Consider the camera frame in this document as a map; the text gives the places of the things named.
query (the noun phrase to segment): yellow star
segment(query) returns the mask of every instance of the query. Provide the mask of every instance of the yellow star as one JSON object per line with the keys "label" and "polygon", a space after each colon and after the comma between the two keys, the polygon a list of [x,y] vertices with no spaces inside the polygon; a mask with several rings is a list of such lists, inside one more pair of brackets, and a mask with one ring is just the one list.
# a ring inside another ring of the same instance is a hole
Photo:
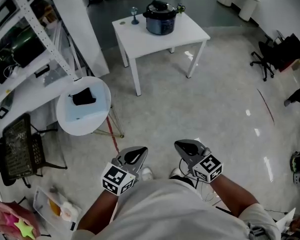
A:
{"label": "yellow star", "polygon": [[33,226],[28,226],[21,218],[19,218],[18,222],[13,223],[21,232],[21,235],[25,237],[30,237],[35,240],[34,234],[32,234]]}

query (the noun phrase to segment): small figurine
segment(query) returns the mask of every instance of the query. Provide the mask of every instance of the small figurine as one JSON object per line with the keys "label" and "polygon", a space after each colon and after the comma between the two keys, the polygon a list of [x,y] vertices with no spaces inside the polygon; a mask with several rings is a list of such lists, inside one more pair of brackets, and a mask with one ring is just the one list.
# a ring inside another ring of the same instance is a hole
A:
{"label": "small figurine", "polygon": [[176,7],[176,12],[180,15],[182,15],[182,13],[184,13],[186,10],[186,7],[184,5],[182,5],[182,3],[178,3],[178,6]]}
{"label": "small figurine", "polygon": [[131,8],[131,14],[133,15],[133,20],[131,21],[131,24],[133,25],[139,24],[139,20],[136,19],[137,11],[138,11],[137,7]]}

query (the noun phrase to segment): black bag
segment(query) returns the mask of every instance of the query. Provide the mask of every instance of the black bag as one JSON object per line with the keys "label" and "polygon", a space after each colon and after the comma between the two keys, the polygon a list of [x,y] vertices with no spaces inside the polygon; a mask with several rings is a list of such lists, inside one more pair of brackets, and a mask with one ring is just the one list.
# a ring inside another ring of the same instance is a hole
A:
{"label": "black bag", "polygon": [[92,104],[96,102],[96,98],[92,97],[90,88],[86,88],[75,95],[69,95],[69,97],[72,97],[73,103],[77,106]]}

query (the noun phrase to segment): metal shelf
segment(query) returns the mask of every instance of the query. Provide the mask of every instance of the metal shelf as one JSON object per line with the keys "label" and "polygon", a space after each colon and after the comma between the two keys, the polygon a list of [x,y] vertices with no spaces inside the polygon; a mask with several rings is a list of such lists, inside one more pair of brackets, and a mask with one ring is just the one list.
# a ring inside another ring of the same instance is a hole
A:
{"label": "metal shelf", "polygon": [[[61,22],[54,21],[50,23],[46,28],[46,31],[48,32],[48,35],[50,36],[53,43],[55,43],[56,39],[59,38],[57,35],[59,25],[61,25]],[[50,52],[45,50],[32,62],[30,62],[26,67],[20,68],[20,73],[16,78],[8,78],[3,84],[0,84],[0,103],[11,91],[13,91],[23,81],[25,81],[28,77],[33,75],[36,71],[47,65],[51,60],[52,56]]]}
{"label": "metal shelf", "polygon": [[16,25],[22,18],[23,14],[21,11],[18,11],[14,14],[1,28],[0,28],[0,40],[8,33],[8,31]]}
{"label": "metal shelf", "polygon": [[[14,1],[18,10],[0,28],[0,40],[20,19],[24,18],[46,50],[25,68],[21,68],[16,78],[8,78],[3,84],[0,84],[0,103],[14,90],[12,107],[6,116],[0,119],[0,136],[3,129],[17,117],[23,113],[32,112],[57,98],[69,83],[78,79],[75,73],[75,59],[71,52],[67,35],[62,28],[62,23],[53,22],[51,24],[53,25],[53,31],[49,33],[49,29],[45,31],[30,7],[34,0]],[[44,1],[50,4],[53,3],[51,0]],[[54,69],[58,68],[62,74],[58,73],[57,70],[55,72],[50,70],[52,72],[51,76],[48,75],[47,77],[47,74],[43,74],[36,78],[34,73],[47,64],[53,65]]]}
{"label": "metal shelf", "polygon": [[[67,55],[67,62],[74,70],[75,60],[71,51],[67,48],[64,53]],[[13,122],[13,120],[23,113],[31,112],[59,97],[69,83],[73,81],[71,76],[67,75],[45,86],[43,78],[44,75],[38,78],[35,78],[33,75],[14,90],[12,107],[6,116],[0,119],[0,137],[4,128]]]}

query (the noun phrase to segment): pressure cooker lid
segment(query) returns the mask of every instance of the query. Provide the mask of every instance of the pressure cooker lid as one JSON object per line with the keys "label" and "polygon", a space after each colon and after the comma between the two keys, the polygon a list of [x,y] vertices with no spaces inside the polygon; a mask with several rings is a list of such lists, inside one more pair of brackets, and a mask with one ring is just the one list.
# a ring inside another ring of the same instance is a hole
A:
{"label": "pressure cooker lid", "polygon": [[177,11],[171,4],[153,0],[152,3],[147,6],[146,12],[143,15],[146,18],[156,20],[169,20],[175,17],[176,14]]}

